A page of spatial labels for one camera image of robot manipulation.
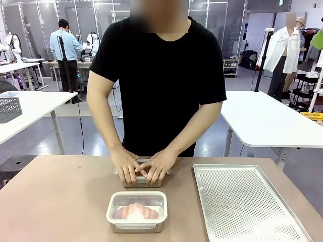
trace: green cloth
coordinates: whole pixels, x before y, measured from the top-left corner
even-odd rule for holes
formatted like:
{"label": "green cloth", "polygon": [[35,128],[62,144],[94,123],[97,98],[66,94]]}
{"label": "green cloth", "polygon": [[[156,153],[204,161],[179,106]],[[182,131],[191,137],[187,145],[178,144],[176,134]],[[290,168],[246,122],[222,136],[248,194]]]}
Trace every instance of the green cloth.
{"label": "green cloth", "polygon": [[313,45],[318,50],[323,49],[323,28],[321,28],[315,38],[312,39],[311,45]]}

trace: white shirt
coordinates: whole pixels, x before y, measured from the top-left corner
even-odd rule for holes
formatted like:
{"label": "white shirt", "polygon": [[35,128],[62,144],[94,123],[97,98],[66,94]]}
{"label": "white shirt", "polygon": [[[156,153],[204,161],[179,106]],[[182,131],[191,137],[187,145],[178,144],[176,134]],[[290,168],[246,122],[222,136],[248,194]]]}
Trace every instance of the white shirt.
{"label": "white shirt", "polygon": [[[264,69],[269,70],[271,72],[274,71],[277,66],[280,58],[282,57],[285,49],[287,48],[287,58],[285,61],[285,66],[283,73],[293,73],[297,71],[298,58],[301,46],[301,38],[299,35],[299,31],[294,28],[294,32],[291,36],[289,36],[287,27],[284,27],[278,30],[270,39],[267,58],[264,63]],[[260,67],[262,62],[262,56],[264,52],[264,47],[266,42],[264,43],[260,57],[258,58],[257,66]]]}

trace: hat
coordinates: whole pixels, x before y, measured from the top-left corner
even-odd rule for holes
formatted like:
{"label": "hat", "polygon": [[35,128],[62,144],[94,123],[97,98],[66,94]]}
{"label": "hat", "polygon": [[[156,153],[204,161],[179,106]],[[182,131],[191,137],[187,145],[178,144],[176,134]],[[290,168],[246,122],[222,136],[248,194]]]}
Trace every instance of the hat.
{"label": "hat", "polygon": [[300,22],[306,26],[306,19],[304,17],[297,17],[296,22]]}

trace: microphone stand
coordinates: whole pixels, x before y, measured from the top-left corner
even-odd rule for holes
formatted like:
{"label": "microphone stand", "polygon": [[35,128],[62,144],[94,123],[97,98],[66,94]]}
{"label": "microphone stand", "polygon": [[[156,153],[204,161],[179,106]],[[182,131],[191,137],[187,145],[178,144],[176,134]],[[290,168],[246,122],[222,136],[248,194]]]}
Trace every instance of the microphone stand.
{"label": "microphone stand", "polygon": [[65,71],[66,71],[66,75],[67,75],[67,81],[69,83],[70,86],[70,92],[73,93],[72,91],[72,86],[71,86],[71,80],[70,80],[70,69],[69,69],[69,65],[67,62],[67,58],[66,58],[66,53],[65,53],[65,49],[64,49],[64,42],[61,36],[59,36],[59,40],[60,40],[60,45],[61,45],[61,49],[62,49],[62,54],[63,54],[63,61],[64,61],[64,67],[65,67]]}
{"label": "microphone stand", "polygon": [[263,52],[263,56],[262,56],[262,61],[261,61],[260,70],[259,70],[259,74],[258,74],[256,89],[254,90],[255,92],[259,92],[259,84],[260,84],[260,79],[261,79],[261,75],[263,72],[264,62],[267,58],[266,55],[267,55],[267,51],[268,51],[269,41],[270,41],[273,34],[274,34],[273,31],[269,31],[268,35],[267,35],[267,42],[266,42],[266,46],[264,48],[264,52]]}

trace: table leg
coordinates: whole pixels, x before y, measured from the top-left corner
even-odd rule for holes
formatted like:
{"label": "table leg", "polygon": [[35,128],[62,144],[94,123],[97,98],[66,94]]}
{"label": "table leg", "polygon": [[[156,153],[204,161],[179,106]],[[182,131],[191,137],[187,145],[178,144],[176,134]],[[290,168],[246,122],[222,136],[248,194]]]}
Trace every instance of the table leg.
{"label": "table leg", "polygon": [[231,145],[231,138],[232,138],[232,129],[228,128],[228,134],[227,134],[227,143],[226,143],[226,149],[224,151],[223,157],[229,157],[229,151],[230,151],[230,145]]}
{"label": "table leg", "polygon": [[39,64],[37,65],[37,67],[38,67],[39,76],[40,76],[40,79],[41,79],[42,86],[44,87],[44,86],[45,86],[45,84],[44,84],[44,80],[43,80],[43,78],[42,78],[42,73],[41,73],[41,71],[40,71]]}
{"label": "table leg", "polygon": [[22,83],[22,88],[24,90],[27,90],[27,85],[26,85],[26,82],[25,82],[25,78],[24,78],[24,73],[21,69],[18,70],[18,74],[20,76],[20,80],[21,80],[21,83]]}
{"label": "table leg", "polygon": [[29,69],[28,69],[28,68],[25,68],[25,72],[26,72],[27,79],[28,79],[28,82],[29,82],[30,90],[31,90],[31,91],[33,91],[33,90],[34,90],[34,87],[32,86],[32,82],[31,82],[31,77],[30,77]]}
{"label": "table leg", "polygon": [[279,157],[277,160],[277,166],[281,169],[284,170],[284,167],[287,162],[287,157],[289,155],[291,148],[282,148],[279,152]]}
{"label": "table leg", "polygon": [[57,74],[56,74],[56,69],[55,69],[55,67],[53,67],[53,70],[54,70],[54,75],[55,75],[55,80],[56,80],[57,89],[58,89],[58,91],[60,92],[60,85],[59,85],[59,81],[58,81],[58,79],[57,79]]}
{"label": "table leg", "polygon": [[52,123],[54,124],[56,138],[57,138],[57,142],[60,147],[61,155],[65,155],[64,144],[63,144],[63,140],[62,140],[62,136],[61,136],[59,123],[57,122],[55,110],[51,111],[50,115],[51,115]]}

